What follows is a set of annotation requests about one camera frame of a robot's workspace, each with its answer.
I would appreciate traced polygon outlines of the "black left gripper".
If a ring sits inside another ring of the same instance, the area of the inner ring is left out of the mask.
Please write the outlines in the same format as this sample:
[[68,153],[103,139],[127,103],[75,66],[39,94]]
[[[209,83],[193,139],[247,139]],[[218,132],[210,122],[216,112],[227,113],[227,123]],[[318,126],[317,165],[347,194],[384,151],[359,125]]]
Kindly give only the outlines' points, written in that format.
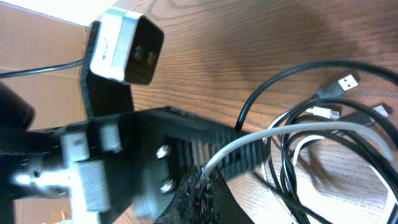
[[171,107],[26,131],[1,128],[1,222],[14,201],[69,198],[75,223],[112,223],[134,207],[158,218],[192,165],[198,118]]

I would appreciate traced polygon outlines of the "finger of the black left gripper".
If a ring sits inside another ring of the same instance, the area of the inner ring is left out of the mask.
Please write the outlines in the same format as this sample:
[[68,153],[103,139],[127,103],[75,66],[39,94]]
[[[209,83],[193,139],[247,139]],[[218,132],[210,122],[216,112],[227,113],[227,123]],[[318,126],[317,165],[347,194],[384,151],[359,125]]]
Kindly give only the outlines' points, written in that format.
[[176,108],[168,107],[167,113],[177,125],[175,143],[186,168],[219,169],[228,180],[253,171],[267,158],[262,140],[243,141],[248,135],[245,131]]

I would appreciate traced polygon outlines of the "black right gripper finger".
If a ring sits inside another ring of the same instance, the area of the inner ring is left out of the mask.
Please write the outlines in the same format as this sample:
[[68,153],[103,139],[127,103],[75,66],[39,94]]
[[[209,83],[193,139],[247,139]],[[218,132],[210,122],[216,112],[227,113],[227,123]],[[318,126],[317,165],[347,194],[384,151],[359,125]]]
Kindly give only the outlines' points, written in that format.
[[202,180],[192,166],[185,174],[173,199],[156,223],[252,223],[239,206],[219,169]]

